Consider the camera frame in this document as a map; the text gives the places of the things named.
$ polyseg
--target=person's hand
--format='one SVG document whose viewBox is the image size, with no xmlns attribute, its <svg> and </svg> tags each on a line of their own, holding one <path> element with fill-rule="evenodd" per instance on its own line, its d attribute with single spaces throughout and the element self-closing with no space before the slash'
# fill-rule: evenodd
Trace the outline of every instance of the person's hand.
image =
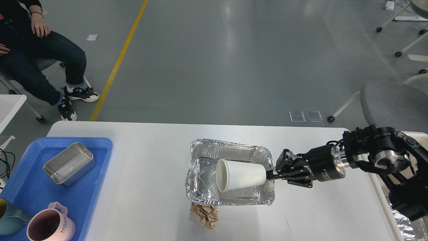
<svg viewBox="0 0 428 241">
<path fill-rule="evenodd" d="M 8 54 L 10 49 L 6 48 L 6 45 L 0 43 L 0 56 Z"/>
<path fill-rule="evenodd" d="M 43 36 L 47 36 L 51 33 L 51 29 L 48 24 L 42 18 L 41 14 L 33 13 L 31 20 L 31 29 L 33 30 L 33 34 L 37 34 L 38 37 L 43 38 Z"/>
</svg>

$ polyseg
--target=yellow floor line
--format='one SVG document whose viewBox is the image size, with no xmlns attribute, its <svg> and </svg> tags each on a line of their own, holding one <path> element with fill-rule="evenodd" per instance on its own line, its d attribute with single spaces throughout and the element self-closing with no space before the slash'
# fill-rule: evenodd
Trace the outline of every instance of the yellow floor line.
<svg viewBox="0 0 428 241">
<path fill-rule="evenodd" d="M 126 53 L 126 50 L 128 49 L 129 43 L 132 40 L 132 36 L 134 36 L 134 32 L 138 26 L 138 23 L 140 22 L 141 15 L 143 15 L 144 9 L 146 9 L 148 1 L 149 0 L 144 0 L 143 5 L 141 6 L 140 12 L 138 12 L 137 18 L 135 19 L 134 24 L 132 25 L 131 31 L 129 31 L 128 38 L 126 38 L 125 44 L 123 45 L 122 50 L 120 51 L 119 57 L 116 60 L 116 64 L 114 65 L 113 70 L 111 71 L 110 77 L 108 78 L 107 83 L 104 86 L 103 92 L 101 93 L 100 99 L 98 100 L 98 103 L 95 106 L 94 112 L 92 112 L 92 115 L 89 121 L 95 121 L 98 117 L 98 114 L 101 110 L 101 107 L 103 106 L 107 93 L 110 90 L 110 86 L 113 83 L 114 77 L 116 76 L 117 70 L 119 69 L 120 64 L 122 63 L 123 57 Z"/>
</svg>

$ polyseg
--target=gray chair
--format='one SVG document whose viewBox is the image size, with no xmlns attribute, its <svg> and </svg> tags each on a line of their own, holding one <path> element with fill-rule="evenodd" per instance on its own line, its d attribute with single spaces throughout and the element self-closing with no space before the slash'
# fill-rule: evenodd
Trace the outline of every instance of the gray chair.
<svg viewBox="0 0 428 241">
<path fill-rule="evenodd" d="M 343 105 L 334 116 L 333 122 L 354 99 L 360 96 L 361 107 L 368 124 L 378 127 L 394 127 L 402 131 L 428 133 L 428 95 L 408 86 L 415 80 L 428 78 L 428 73 L 408 78 L 403 84 L 386 81 L 367 81 Z"/>
<path fill-rule="evenodd" d="M 410 0 L 410 2 L 399 12 L 397 12 L 394 16 L 392 16 L 388 21 L 386 21 L 381 27 L 376 28 L 376 32 L 381 32 L 382 28 L 384 28 L 389 22 L 391 22 L 396 16 L 398 16 L 399 14 L 401 14 L 405 9 L 407 9 L 409 6 L 412 7 L 413 11 L 423 17 L 423 18 L 428 18 L 428 0 Z M 408 46 L 406 46 L 404 49 L 398 51 L 395 53 L 396 57 L 400 57 L 405 51 L 407 51 L 408 49 L 410 49 L 411 47 L 413 47 L 415 44 L 419 43 L 422 39 L 428 37 L 428 24 L 425 27 L 425 29 L 422 29 L 419 31 L 419 34 L 422 34 L 422 36 L 420 36 L 418 39 L 416 39 L 415 41 L 413 41 L 411 44 L 409 44 Z"/>
<path fill-rule="evenodd" d="M 58 61 L 54 60 L 54 59 L 36 59 L 37 67 L 41 71 L 47 69 L 48 67 L 52 66 L 56 62 L 58 62 Z M 61 62 L 59 65 L 61 67 L 65 68 L 65 63 Z M 88 85 L 88 88 L 93 90 L 92 86 L 89 84 L 86 77 L 83 76 L 83 78 L 84 78 L 86 84 Z M 13 78 L 11 78 L 8 74 L 0 71 L 0 82 L 6 87 L 6 89 L 8 89 L 8 93 L 9 94 L 21 94 L 21 92 L 10 82 L 11 80 L 13 80 Z M 31 111 L 34 112 L 34 114 L 36 115 L 36 120 L 38 122 L 42 123 L 45 120 L 45 118 L 41 114 L 39 114 L 37 112 L 37 110 L 34 109 L 34 107 L 32 105 L 30 105 L 27 101 L 25 103 L 31 109 Z"/>
</svg>

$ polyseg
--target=gray floor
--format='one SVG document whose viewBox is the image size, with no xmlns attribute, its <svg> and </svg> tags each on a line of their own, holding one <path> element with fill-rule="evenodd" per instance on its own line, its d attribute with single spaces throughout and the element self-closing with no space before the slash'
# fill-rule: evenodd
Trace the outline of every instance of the gray floor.
<svg viewBox="0 0 428 241">
<path fill-rule="evenodd" d="M 86 76 L 99 92 L 142 3 L 42 1 L 51 29 L 86 51 Z M 364 81 L 399 83 L 428 65 L 393 55 L 415 40 L 426 22 L 392 22 L 377 33 L 393 15 L 384 5 L 383 0 L 149 1 L 97 121 L 365 127 L 359 101 L 334 123 L 325 119 Z M 100 36 L 85 41 L 89 34 Z M 407 53 L 428 55 L 427 43 Z M 64 85 L 58 65 L 44 73 L 58 88 Z M 18 159 L 59 120 L 55 108 L 32 96 L 28 102 L 47 122 L 36 122 L 23 106 L 2 132 L 16 137 L 8 150 Z M 79 120 L 88 121 L 95 105 L 74 102 Z M 324 121 L 292 123 L 292 110 L 320 111 Z"/>
</svg>

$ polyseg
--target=aluminum foil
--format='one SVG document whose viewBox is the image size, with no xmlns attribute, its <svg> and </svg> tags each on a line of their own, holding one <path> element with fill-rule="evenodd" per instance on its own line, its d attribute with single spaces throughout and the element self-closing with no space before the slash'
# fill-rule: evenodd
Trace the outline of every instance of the aluminum foil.
<svg viewBox="0 0 428 241">
<path fill-rule="evenodd" d="M 387 188 L 382 188 L 383 194 L 385 195 L 386 201 L 389 204 L 389 208 L 394 216 L 395 222 L 397 223 L 398 229 L 405 241 L 427 241 L 428 235 L 422 218 L 410 221 L 406 216 L 397 212 L 392 208 L 389 201 Z"/>
<path fill-rule="evenodd" d="M 266 170 L 273 169 L 272 155 L 265 147 L 196 139 L 190 145 L 190 167 L 185 184 L 187 197 L 192 202 L 202 205 L 272 204 L 274 180 L 266 180 L 256 187 L 220 192 L 215 180 L 219 159 L 262 164 Z"/>
</svg>

